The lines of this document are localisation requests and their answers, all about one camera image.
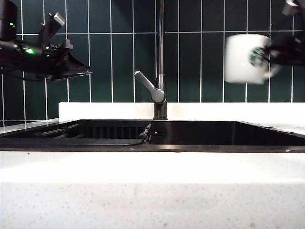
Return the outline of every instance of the sink basin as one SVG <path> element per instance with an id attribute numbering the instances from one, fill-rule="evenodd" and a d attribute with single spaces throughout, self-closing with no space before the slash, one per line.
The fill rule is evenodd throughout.
<path id="1" fill-rule="evenodd" d="M 305 146 L 305 136 L 242 122 L 154 122 L 151 144 Z"/>
<path id="2" fill-rule="evenodd" d="M 142 140 L 139 139 L 139 134 L 148 124 L 152 124 L 148 139 L 144 145 L 135 147 L 136 150 L 158 151 L 169 148 L 153 148 L 153 146 L 168 145 L 196 145 L 201 148 L 192 150 L 204 152 L 207 146 L 305 146 L 304 135 L 284 133 L 242 122 L 152 120 L 78 120 L 50 124 L 1 134 L 0 145 L 8 150 L 16 148 L 31 150 L 33 147 L 45 150 L 50 149 L 50 146 L 52 150 L 61 146 L 65 150 L 89 150 L 90 146 L 96 146 L 91 149 L 93 151 L 121 151 L 126 148 L 115 148 L 115 146 L 141 145 Z M 226 152 L 227 149 L 210 150 Z"/>

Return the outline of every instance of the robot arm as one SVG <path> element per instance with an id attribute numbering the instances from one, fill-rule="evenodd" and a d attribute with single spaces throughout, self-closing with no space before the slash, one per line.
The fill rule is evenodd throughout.
<path id="1" fill-rule="evenodd" d="M 18 69 L 35 73 L 38 79 L 51 80 L 92 73 L 91 67 L 71 54 L 70 40 L 61 45 L 50 42 L 66 21 L 59 13 L 49 16 L 49 21 L 42 25 L 37 43 L 19 41 L 16 40 L 17 7 L 10 0 L 0 0 L 0 66 L 4 73 Z"/>

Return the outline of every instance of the dark green tile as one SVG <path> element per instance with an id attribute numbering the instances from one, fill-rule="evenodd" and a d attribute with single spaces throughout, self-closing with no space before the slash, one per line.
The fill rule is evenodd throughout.
<path id="1" fill-rule="evenodd" d="M 134 36 L 134 43 L 135 70 L 141 71 L 153 84 L 155 84 L 155 35 L 136 34 Z M 137 81 L 135 82 L 135 101 L 151 101 L 149 92 Z"/>
<path id="2" fill-rule="evenodd" d="M 224 30 L 224 0 L 203 0 L 203 31 Z"/>
<path id="3" fill-rule="evenodd" d="M 91 74 L 92 102 L 111 102 L 110 35 L 91 35 L 90 55 L 93 68 Z"/>
<path id="4" fill-rule="evenodd" d="M 46 22 L 50 19 L 49 13 L 59 13 L 62 17 L 66 18 L 65 1 L 63 0 L 47 0 L 44 2 L 45 19 Z M 58 33 L 66 33 L 66 26 L 64 25 Z"/>
<path id="5" fill-rule="evenodd" d="M 62 43 L 65 35 L 56 35 L 52 42 L 54 44 Z M 58 103 L 68 101 L 67 80 L 57 82 L 47 81 L 47 102 L 48 102 L 48 119 L 58 118 Z"/>
<path id="6" fill-rule="evenodd" d="M 269 30 L 270 1 L 248 1 L 248 30 Z"/>
<path id="7" fill-rule="evenodd" d="M 294 30 L 303 30 L 303 28 L 301 15 L 295 15 Z"/>
<path id="8" fill-rule="evenodd" d="M 202 43 L 202 102 L 222 102 L 224 35 L 204 33 Z"/>
<path id="9" fill-rule="evenodd" d="M 271 39 L 274 45 L 279 45 L 291 32 L 272 32 Z M 292 68 L 287 66 L 270 80 L 270 101 L 290 102 L 291 101 L 291 73 Z"/>
<path id="10" fill-rule="evenodd" d="M 110 32 L 110 1 L 89 0 L 90 32 Z"/>
<path id="11" fill-rule="evenodd" d="M 26 0 L 23 6 L 23 33 L 39 33 L 43 23 L 43 3 L 41 0 Z"/>
<path id="12" fill-rule="evenodd" d="M 88 32 L 88 2 L 67 0 L 68 33 Z"/>
<path id="13" fill-rule="evenodd" d="M 38 35 L 26 35 L 24 39 L 36 42 Z M 26 78 L 36 79 L 36 75 L 25 73 Z M 25 114 L 27 120 L 46 119 L 45 81 L 25 82 Z"/>
<path id="14" fill-rule="evenodd" d="M 133 102 L 132 35 L 112 35 L 113 101 Z"/>
<path id="15" fill-rule="evenodd" d="M 132 32 L 132 0 L 111 0 L 112 32 Z"/>
<path id="16" fill-rule="evenodd" d="M 292 17 L 285 16 L 285 1 L 271 1 L 271 30 L 292 30 Z"/>
<path id="17" fill-rule="evenodd" d="M 17 34 L 21 34 L 21 0 L 11 0 L 17 6 Z"/>
<path id="18" fill-rule="evenodd" d="M 270 79 L 270 101 L 291 101 L 291 67 L 283 67 L 276 76 Z"/>
<path id="19" fill-rule="evenodd" d="M 20 71 L 14 71 L 12 73 L 17 75 L 18 77 L 22 77 L 22 72 Z M 8 75 L 4 75 L 3 89 L 5 119 L 23 120 L 23 81 Z"/>
<path id="20" fill-rule="evenodd" d="M 294 67 L 293 102 L 305 102 L 305 69 Z"/>
<path id="21" fill-rule="evenodd" d="M 180 0 L 180 31 L 200 31 L 201 0 Z"/>
<path id="22" fill-rule="evenodd" d="M 134 0 L 134 31 L 155 32 L 155 2 Z"/>
<path id="23" fill-rule="evenodd" d="M 178 1 L 165 1 L 165 29 L 167 32 L 178 31 Z"/>
<path id="24" fill-rule="evenodd" d="M 225 38 L 240 34 L 239 32 L 228 32 Z M 224 82 L 224 101 L 229 103 L 245 102 L 245 84 Z"/>
<path id="25" fill-rule="evenodd" d="M 245 31 L 247 21 L 247 0 L 225 1 L 225 30 Z"/>
<path id="26" fill-rule="evenodd" d="M 167 101 L 178 102 L 178 34 L 165 35 L 164 72 L 167 82 Z"/>
<path id="27" fill-rule="evenodd" d="M 180 34 L 180 102 L 200 101 L 200 34 Z"/>
<path id="28" fill-rule="evenodd" d="M 269 37 L 269 32 L 250 32 Z M 268 102 L 269 81 L 266 80 L 263 85 L 247 85 L 247 101 L 248 102 Z"/>
<path id="29" fill-rule="evenodd" d="M 69 35 L 71 44 L 73 44 L 73 55 L 80 61 L 88 64 L 88 36 L 87 35 Z M 80 76 L 69 79 L 69 100 L 70 102 L 89 102 L 89 76 Z"/>

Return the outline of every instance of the speckled quartz countertop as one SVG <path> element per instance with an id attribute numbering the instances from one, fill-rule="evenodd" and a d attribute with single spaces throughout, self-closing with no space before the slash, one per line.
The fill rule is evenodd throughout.
<path id="1" fill-rule="evenodd" d="M 1 229 L 305 228 L 305 154 L 2 151 L 0 165 Z"/>

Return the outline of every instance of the faucet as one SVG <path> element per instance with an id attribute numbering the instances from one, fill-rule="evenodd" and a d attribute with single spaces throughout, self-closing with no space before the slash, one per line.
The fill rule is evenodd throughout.
<path id="1" fill-rule="evenodd" d="M 151 94 L 154 102 L 154 120 L 167 120 L 167 90 L 166 80 L 164 77 L 164 0 L 159 0 L 159 61 L 156 88 L 140 71 L 135 71 L 134 77 L 138 80 Z"/>

